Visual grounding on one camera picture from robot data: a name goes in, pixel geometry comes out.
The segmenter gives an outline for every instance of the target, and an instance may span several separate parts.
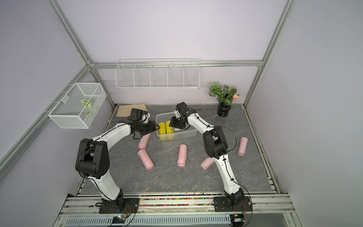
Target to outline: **wire basket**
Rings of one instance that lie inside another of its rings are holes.
[[[199,61],[121,62],[115,80],[119,89],[199,89]]]
[[[48,114],[62,129],[88,129],[106,93],[99,83],[75,83]]]

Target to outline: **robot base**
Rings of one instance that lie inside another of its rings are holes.
[[[243,206],[235,209],[230,209],[227,205],[227,198],[226,197],[214,197],[214,211],[215,212],[229,212],[229,211],[244,211],[245,209]],[[242,204],[245,206],[246,211],[252,211],[252,206],[248,205],[251,202],[251,199],[248,196],[242,201]]]
[[[119,209],[116,206],[109,205],[107,203],[101,203],[99,208],[100,214],[117,214],[117,213],[130,213],[130,208],[126,205],[131,207],[131,213],[136,213],[139,208],[139,198],[124,198],[124,209]]]

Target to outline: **pink foam cylinder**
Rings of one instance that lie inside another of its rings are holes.
[[[145,149],[141,149],[137,152],[137,155],[141,158],[142,163],[144,164],[147,170],[150,170],[154,167],[154,163],[150,159]]]
[[[202,161],[202,163],[200,164],[200,166],[206,170],[208,169],[212,164],[214,163],[214,159],[213,158],[210,158],[210,157],[207,157],[205,158],[204,161]]]
[[[240,146],[238,147],[238,155],[244,156],[246,153],[246,146],[247,146],[248,139],[246,137],[242,137],[240,141]]]
[[[148,141],[149,141],[149,139],[150,139],[150,136],[151,136],[151,133],[144,135],[144,136],[140,139],[140,142],[139,142],[139,148],[140,148],[140,149],[145,149],[145,148],[146,148],[146,145],[147,145],[147,142],[148,142]]]
[[[185,144],[181,144],[179,146],[179,157],[178,157],[178,166],[185,166],[187,161],[187,146]]]

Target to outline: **floor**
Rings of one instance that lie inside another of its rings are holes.
[[[227,117],[217,115],[217,105],[188,105],[189,108],[202,109],[200,116],[213,125],[224,125],[231,128],[237,135],[237,147],[228,153],[230,164],[238,183],[251,191],[271,191],[265,169],[263,167],[250,127],[241,104],[234,104]],[[150,120],[160,113],[173,112],[175,105],[147,105]],[[121,118],[113,115],[109,128]],[[229,148],[235,145],[233,134],[223,129]],[[248,138],[245,156],[237,154],[239,139]],[[123,192],[211,192],[224,191],[222,178],[216,164],[207,170],[200,166],[207,157],[204,150],[203,137],[197,133],[194,137],[160,141],[153,132],[146,151],[154,163],[154,168],[146,170],[137,155],[139,140],[132,135],[120,140],[110,150],[110,173]],[[185,167],[177,166],[179,145],[187,145],[187,161]],[[97,193],[96,187],[86,180],[81,193]]]

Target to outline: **green leaves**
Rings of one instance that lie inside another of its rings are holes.
[[[224,101],[224,104],[226,104],[226,105],[228,105],[228,106],[232,106],[232,99],[226,99],[225,101]]]
[[[215,97],[217,96],[212,90],[209,91],[209,96]]]
[[[223,102],[225,105],[231,106],[233,103],[233,95],[236,94],[237,88],[235,86],[229,87],[224,85],[223,88],[220,87],[219,82],[212,82],[209,88],[209,96],[217,96],[218,102]]]

